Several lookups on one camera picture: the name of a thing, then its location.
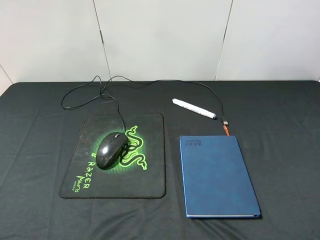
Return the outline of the black computer mouse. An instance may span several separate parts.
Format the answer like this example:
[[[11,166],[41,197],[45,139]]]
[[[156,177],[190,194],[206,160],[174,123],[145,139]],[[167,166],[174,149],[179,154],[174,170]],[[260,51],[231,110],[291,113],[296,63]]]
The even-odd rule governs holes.
[[[99,144],[95,162],[102,169],[108,169],[118,158],[124,146],[128,142],[128,137],[121,132],[111,132]]]

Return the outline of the blue notebook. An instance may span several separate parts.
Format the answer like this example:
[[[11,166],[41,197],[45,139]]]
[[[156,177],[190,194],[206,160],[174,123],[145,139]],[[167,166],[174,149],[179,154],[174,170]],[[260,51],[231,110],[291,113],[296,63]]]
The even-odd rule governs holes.
[[[187,218],[258,218],[260,206],[235,136],[180,136]]]

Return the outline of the black green Razer mouse pad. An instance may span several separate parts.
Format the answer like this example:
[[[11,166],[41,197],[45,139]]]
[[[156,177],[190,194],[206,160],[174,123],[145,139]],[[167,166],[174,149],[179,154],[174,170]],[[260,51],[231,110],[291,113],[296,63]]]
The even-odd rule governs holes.
[[[166,194],[164,117],[96,113],[83,122],[59,195],[160,199]]]

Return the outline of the orange notebook bookmark ribbon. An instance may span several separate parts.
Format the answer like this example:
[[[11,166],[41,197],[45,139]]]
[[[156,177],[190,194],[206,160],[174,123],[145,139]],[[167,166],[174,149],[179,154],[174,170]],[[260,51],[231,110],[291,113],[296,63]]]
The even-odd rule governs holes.
[[[223,129],[226,133],[227,136],[230,136],[230,133],[229,133],[229,130],[228,130],[228,127],[226,125],[223,125]]]

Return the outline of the white marker pen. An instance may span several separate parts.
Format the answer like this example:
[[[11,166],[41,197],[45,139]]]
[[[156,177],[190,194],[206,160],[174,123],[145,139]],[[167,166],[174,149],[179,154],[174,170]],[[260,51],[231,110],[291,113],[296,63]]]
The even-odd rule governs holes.
[[[206,109],[203,109],[201,107],[198,107],[198,106],[195,106],[195,105],[192,105],[188,102],[185,102],[185,101],[182,101],[182,100],[179,100],[179,99],[176,99],[176,98],[173,98],[172,99],[172,103],[179,106],[179,107],[182,107],[184,109],[187,109],[189,111],[192,111],[194,113],[197,113],[199,115],[202,115],[202,116],[205,116],[205,117],[208,117],[210,119],[216,119],[217,115],[213,112],[210,112]]]

